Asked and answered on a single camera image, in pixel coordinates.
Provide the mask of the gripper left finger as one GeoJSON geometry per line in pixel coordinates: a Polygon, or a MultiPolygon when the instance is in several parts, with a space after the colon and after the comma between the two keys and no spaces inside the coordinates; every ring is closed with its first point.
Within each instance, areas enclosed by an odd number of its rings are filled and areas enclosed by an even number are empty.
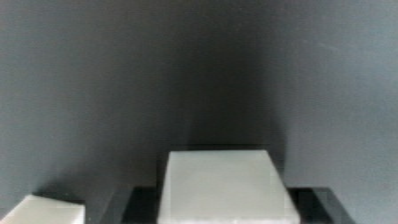
{"type": "Polygon", "coordinates": [[[121,188],[99,224],[154,224],[154,218],[156,189],[147,186],[121,188]]]}

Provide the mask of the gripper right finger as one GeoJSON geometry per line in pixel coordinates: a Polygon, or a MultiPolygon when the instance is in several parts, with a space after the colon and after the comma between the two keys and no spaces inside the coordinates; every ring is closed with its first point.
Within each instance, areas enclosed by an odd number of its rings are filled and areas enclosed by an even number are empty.
{"type": "Polygon", "coordinates": [[[289,187],[300,224],[355,224],[344,206],[327,187],[289,187]]]}

